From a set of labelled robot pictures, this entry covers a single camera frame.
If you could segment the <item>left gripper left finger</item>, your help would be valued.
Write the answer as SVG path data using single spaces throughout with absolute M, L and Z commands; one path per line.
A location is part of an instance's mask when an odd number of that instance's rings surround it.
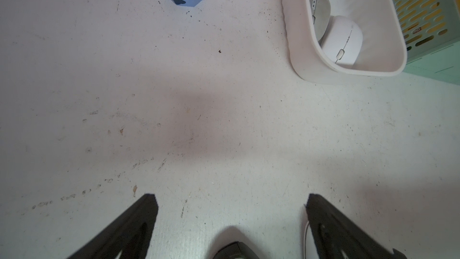
M 145 194 L 71 259 L 144 259 L 158 215 L 154 194 Z

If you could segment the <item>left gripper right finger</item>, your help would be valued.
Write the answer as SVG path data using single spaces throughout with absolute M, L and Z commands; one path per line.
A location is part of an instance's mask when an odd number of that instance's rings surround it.
M 305 258 L 307 259 L 404 259 L 376 242 L 319 194 L 310 194 L 305 205 Z

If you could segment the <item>black mouse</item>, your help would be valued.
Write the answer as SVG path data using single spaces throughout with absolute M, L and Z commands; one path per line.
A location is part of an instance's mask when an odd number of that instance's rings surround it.
M 259 257 L 245 243 L 237 241 L 218 250 L 213 259 L 259 259 Z

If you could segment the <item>white mouse blue label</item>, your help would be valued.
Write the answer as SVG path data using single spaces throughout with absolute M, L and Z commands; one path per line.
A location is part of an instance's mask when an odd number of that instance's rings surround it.
M 328 59 L 348 68 L 357 61 L 362 43 L 361 28 L 345 16 L 335 16 L 322 38 L 321 48 Z

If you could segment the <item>grey computer mouse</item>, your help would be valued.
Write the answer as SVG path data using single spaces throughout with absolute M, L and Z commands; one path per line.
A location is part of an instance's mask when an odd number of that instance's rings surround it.
M 329 24 L 331 4 L 329 0 L 309 0 L 317 41 L 321 41 Z

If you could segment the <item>white storage box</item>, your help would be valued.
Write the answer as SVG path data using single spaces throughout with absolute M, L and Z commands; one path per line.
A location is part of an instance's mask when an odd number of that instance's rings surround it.
M 282 0 L 293 69 L 313 83 L 392 77 L 407 63 L 392 0 Z

